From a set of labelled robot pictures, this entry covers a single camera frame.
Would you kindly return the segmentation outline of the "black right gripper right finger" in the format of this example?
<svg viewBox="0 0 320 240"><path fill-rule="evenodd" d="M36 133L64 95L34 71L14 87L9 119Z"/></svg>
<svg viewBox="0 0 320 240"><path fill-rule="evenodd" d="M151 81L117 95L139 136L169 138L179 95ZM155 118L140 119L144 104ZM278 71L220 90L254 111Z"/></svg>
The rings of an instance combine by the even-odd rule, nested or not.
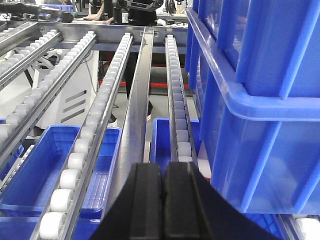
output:
<svg viewBox="0 0 320 240"><path fill-rule="evenodd" d="M166 240L276 240L237 211L194 163L171 162L164 177Z"/></svg>

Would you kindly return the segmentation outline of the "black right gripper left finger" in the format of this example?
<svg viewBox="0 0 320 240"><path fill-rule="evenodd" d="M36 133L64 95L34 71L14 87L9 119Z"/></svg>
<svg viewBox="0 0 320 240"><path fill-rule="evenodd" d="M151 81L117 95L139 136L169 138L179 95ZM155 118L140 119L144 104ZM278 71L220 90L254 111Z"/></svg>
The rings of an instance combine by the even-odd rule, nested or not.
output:
<svg viewBox="0 0 320 240"><path fill-rule="evenodd" d="M160 240L162 176L155 163L135 163L91 240Z"/></svg>

